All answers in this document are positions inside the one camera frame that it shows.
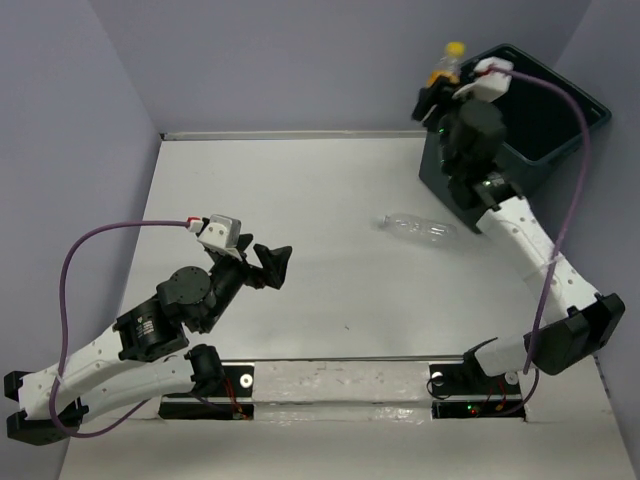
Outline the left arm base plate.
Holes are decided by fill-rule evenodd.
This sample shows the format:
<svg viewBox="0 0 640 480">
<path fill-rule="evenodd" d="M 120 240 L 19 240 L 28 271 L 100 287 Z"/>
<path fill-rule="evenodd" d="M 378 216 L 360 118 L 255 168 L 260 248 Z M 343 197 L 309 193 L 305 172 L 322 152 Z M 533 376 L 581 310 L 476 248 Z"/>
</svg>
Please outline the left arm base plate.
<svg viewBox="0 0 640 480">
<path fill-rule="evenodd" d="M 158 415 L 164 420 L 245 421 L 254 418 L 253 386 L 255 365 L 224 362 L 226 379 L 212 396 L 202 400 L 191 393 L 163 396 Z"/>
</svg>

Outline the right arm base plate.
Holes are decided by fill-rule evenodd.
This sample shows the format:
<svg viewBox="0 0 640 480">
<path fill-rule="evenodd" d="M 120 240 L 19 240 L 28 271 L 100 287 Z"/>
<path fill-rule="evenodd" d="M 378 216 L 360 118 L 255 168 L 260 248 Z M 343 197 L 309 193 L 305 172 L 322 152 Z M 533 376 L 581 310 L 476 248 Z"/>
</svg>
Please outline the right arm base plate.
<svg viewBox="0 0 640 480">
<path fill-rule="evenodd" d="M 482 371 L 471 372 L 463 363 L 436 363 L 429 366 L 427 393 L 432 399 L 434 420 L 467 420 L 502 415 L 517 407 L 523 399 L 518 378 L 488 377 Z M 524 408 L 506 414 L 525 417 Z"/>
</svg>

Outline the large clear unlabeled bottle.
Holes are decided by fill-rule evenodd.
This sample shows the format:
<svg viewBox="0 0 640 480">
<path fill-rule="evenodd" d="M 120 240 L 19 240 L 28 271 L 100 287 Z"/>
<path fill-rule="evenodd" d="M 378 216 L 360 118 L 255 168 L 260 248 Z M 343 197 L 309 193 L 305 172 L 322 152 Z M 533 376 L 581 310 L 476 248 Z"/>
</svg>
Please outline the large clear unlabeled bottle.
<svg viewBox="0 0 640 480">
<path fill-rule="evenodd" d="M 406 213 L 384 215 L 374 225 L 394 238 L 421 246 L 443 247 L 458 240 L 454 226 Z"/>
</svg>

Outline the small bottle yellow cap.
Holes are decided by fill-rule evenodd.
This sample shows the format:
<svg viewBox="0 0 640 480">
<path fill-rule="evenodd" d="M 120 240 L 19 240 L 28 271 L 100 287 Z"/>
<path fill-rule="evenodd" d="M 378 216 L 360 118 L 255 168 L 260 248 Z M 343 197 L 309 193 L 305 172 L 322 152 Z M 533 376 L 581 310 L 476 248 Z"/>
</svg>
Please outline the small bottle yellow cap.
<svg viewBox="0 0 640 480">
<path fill-rule="evenodd" d="M 433 68 L 426 86 L 431 87 L 439 78 L 446 78 L 454 84 L 460 81 L 460 65 L 466 51 L 463 42 L 453 41 L 446 44 L 443 57 Z"/>
</svg>

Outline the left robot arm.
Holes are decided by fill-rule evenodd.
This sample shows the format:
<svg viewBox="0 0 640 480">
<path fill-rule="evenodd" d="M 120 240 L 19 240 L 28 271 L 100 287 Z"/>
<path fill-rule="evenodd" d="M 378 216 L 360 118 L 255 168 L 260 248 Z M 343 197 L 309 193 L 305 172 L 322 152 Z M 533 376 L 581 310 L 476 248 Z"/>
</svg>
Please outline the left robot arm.
<svg viewBox="0 0 640 480">
<path fill-rule="evenodd" d="M 191 346 L 187 335 L 209 333 L 244 286 L 280 289 L 293 249 L 271 250 L 243 234 L 233 254 L 206 252 L 213 261 L 210 270 L 175 271 L 151 298 L 118 317 L 64 366 L 8 373 L 4 394 L 19 405 L 7 418 L 8 438 L 49 445 L 130 404 L 170 394 L 204 398 L 227 387 L 216 348 Z"/>
</svg>

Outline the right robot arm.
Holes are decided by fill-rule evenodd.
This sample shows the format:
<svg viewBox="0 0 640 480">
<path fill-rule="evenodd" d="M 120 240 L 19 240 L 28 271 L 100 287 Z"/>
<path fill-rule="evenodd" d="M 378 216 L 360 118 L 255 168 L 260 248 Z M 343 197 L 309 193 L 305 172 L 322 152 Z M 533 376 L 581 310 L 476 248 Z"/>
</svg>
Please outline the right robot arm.
<svg viewBox="0 0 640 480">
<path fill-rule="evenodd" d="M 605 346 L 625 311 L 617 294 L 602 294 L 574 269 L 497 161 L 506 126 L 494 101 L 507 89 L 440 77 L 420 89 L 412 113 L 427 130 L 420 179 L 470 230 L 494 243 L 539 299 L 530 331 L 465 352 L 459 374 L 473 392 L 528 368 L 563 372 Z"/>
</svg>

